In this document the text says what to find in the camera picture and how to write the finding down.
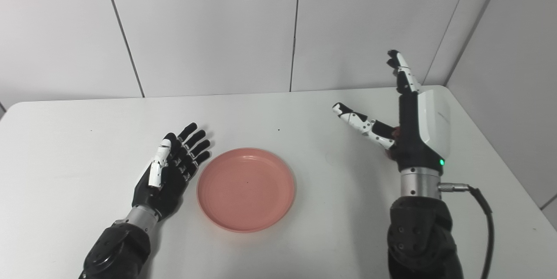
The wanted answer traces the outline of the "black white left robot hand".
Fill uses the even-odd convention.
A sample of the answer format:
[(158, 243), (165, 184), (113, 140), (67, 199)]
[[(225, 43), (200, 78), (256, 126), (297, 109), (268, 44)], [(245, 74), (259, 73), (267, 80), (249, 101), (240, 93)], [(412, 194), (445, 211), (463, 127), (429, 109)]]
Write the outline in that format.
[(161, 141), (134, 188), (132, 206), (152, 210), (158, 220), (177, 210), (179, 201), (201, 164), (211, 156), (205, 130), (194, 122)]

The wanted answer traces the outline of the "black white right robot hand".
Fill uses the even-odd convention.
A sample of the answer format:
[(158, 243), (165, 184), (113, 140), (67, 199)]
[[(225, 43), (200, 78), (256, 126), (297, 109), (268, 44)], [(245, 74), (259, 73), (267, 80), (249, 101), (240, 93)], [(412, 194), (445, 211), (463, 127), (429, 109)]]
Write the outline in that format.
[(430, 168), (441, 175), (450, 154), (450, 107), (444, 96), (422, 87), (400, 51), (390, 50), (388, 56), (399, 93), (398, 126), (372, 120), (340, 102), (332, 110), (365, 138), (382, 146), (399, 170)]

